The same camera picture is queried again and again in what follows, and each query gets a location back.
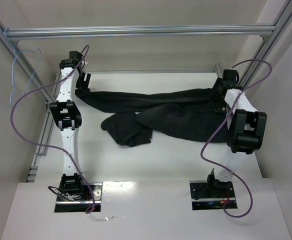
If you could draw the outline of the black trousers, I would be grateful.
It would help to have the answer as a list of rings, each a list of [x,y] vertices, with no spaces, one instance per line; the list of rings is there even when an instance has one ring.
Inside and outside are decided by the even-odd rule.
[[[75,95],[87,105],[110,113],[100,125],[120,146],[151,143],[154,131],[188,141],[225,143],[228,128],[214,131],[226,117],[226,103],[219,93],[221,78],[212,88],[171,93],[141,94],[91,91],[76,83]]]

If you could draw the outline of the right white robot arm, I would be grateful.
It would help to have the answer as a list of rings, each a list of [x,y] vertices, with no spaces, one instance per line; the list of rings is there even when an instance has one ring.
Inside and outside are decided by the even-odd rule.
[[[232,190],[233,173],[255,150],[262,146],[267,115],[258,111],[247,99],[243,89],[238,86],[239,74],[236,70],[226,69],[215,86],[232,109],[227,130],[226,144],[229,151],[217,176],[214,171],[207,177],[207,191],[212,198],[229,197]]]

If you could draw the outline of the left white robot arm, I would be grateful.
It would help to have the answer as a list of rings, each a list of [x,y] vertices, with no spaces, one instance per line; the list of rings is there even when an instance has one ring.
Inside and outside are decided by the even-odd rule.
[[[63,82],[60,83],[56,101],[49,104],[55,125],[60,130],[62,148],[66,150],[63,153],[61,181],[56,190],[62,200],[69,202],[83,200],[87,192],[79,174],[81,168],[78,159],[78,134],[82,116],[73,101],[76,84],[85,76],[82,61],[82,53],[70,51],[69,58],[60,62]]]

